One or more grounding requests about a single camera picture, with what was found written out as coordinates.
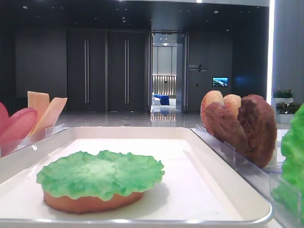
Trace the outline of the red tomato slice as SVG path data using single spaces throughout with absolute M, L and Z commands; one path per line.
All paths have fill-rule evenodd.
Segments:
M 25 138 L 34 126 L 38 113 L 33 108 L 23 108 L 0 122 L 0 144 Z
M 0 135 L 2 135 L 9 127 L 10 118 L 8 111 L 3 103 L 0 103 Z

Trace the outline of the brown meat patty left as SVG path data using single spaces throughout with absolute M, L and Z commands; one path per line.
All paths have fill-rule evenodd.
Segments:
M 221 142 L 227 142 L 242 155 L 249 152 L 249 144 L 243 128 L 233 113 L 219 102 L 205 109 L 205 127 Z

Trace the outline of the brown meat patty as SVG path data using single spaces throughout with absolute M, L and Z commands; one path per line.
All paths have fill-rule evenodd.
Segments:
M 272 159 L 277 138 L 273 108 L 263 97 L 251 94 L 241 99 L 237 119 L 249 145 L 247 159 L 259 168 L 267 166 Z
M 249 144 L 243 128 L 233 113 L 219 102 L 205 109 L 205 127 L 221 142 L 227 142 L 242 155 L 249 152 Z

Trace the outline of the brown meat patty right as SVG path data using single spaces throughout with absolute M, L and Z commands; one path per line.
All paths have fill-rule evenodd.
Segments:
M 272 159 L 277 138 L 273 108 L 263 97 L 251 94 L 241 99 L 237 119 L 249 145 L 247 159 L 259 168 L 267 166 Z

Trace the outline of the orange cheese slice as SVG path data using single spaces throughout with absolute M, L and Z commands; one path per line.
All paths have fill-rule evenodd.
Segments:
M 34 130 L 31 132 L 30 136 L 39 133 L 46 128 L 54 126 L 59 118 L 59 115 L 63 111 L 66 102 L 67 102 L 67 98 L 55 97 L 50 102 L 48 108 L 46 109 L 45 113 L 42 115 L 41 119 L 39 120 Z
M 49 106 L 50 103 L 49 94 L 27 91 L 27 95 L 28 95 L 28 107 L 35 109 L 38 113 L 36 120 L 36 123 L 38 123 L 42 115 L 45 113 L 45 111 Z

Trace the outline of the orange cheese slice left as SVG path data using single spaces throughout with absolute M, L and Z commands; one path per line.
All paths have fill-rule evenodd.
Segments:
M 36 123 L 38 123 L 42 115 L 45 113 L 45 111 L 49 106 L 50 103 L 49 94 L 27 91 L 27 95 L 28 95 L 28 107 L 35 109 L 38 113 L 36 120 Z

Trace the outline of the bottom bun under lettuce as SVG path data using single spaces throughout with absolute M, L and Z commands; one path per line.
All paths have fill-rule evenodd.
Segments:
M 98 197 L 80 197 L 72 199 L 68 196 L 53 197 L 44 192 L 44 202 L 55 210 L 66 213 L 92 213 L 108 211 L 131 205 L 141 199 L 143 192 L 133 192 L 129 196 L 113 195 L 109 201 L 102 200 Z

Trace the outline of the green lettuce leaf in holder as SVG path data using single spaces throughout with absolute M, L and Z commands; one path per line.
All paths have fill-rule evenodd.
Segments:
M 304 216 L 304 106 L 291 120 L 291 129 L 281 141 L 281 153 L 285 157 L 282 175 L 287 184 L 280 184 L 272 192 L 273 198 L 293 212 Z

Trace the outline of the dark double doors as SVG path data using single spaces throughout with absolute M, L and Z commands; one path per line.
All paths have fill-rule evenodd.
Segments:
M 68 110 L 144 112 L 147 33 L 67 30 Z

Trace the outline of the bun half far right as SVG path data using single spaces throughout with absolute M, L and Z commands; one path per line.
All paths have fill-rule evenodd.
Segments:
M 241 97 L 235 94 L 229 94 L 224 96 L 224 105 L 230 111 L 238 115 L 238 109 L 241 106 Z

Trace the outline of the white rectangular metal tray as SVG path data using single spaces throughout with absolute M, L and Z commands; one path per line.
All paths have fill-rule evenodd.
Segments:
M 48 207 L 36 183 L 41 168 L 101 150 L 153 156 L 164 165 L 162 182 L 114 211 L 75 215 Z M 272 217 L 271 203 L 187 128 L 67 128 L 0 161 L 3 228 L 264 228 Z

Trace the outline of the potted plants in planter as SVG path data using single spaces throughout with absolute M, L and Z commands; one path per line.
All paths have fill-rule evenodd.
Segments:
M 301 107 L 301 104 L 294 102 L 294 93 L 291 89 L 281 90 L 278 87 L 272 93 L 271 106 L 275 112 L 276 122 L 288 124 Z

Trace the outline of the wall mounted screen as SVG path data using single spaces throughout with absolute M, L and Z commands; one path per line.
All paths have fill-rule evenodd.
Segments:
M 228 86 L 228 78 L 227 77 L 213 77 L 212 78 L 212 86 L 214 87 L 226 87 Z

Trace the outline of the clear long rail left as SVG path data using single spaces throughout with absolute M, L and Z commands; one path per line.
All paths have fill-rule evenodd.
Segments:
M 22 149 L 26 146 L 29 146 L 33 143 L 37 143 L 38 141 L 41 141 L 49 136 L 52 136 L 62 130 L 66 129 L 65 124 L 60 124 L 57 126 L 49 127 L 43 131 L 40 131 L 36 134 L 33 134 L 31 136 L 27 136 L 24 139 L 17 140 L 17 141 L 11 141 L 8 143 L 5 143 L 0 146 L 0 157 L 7 156 L 19 149 Z

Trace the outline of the clear long rail right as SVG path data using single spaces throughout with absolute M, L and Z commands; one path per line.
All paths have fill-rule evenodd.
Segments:
M 304 197 L 301 191 L 283 180 L 282 163 L 275 161 L 266 168 L 258 168 L 235 148 L 212 136 L 201 125 L 196 125 L 195 133 L 240 174 L 259 193 L 266 197 L 274 207 L 274 217 L 285 228 L 304 226 Z

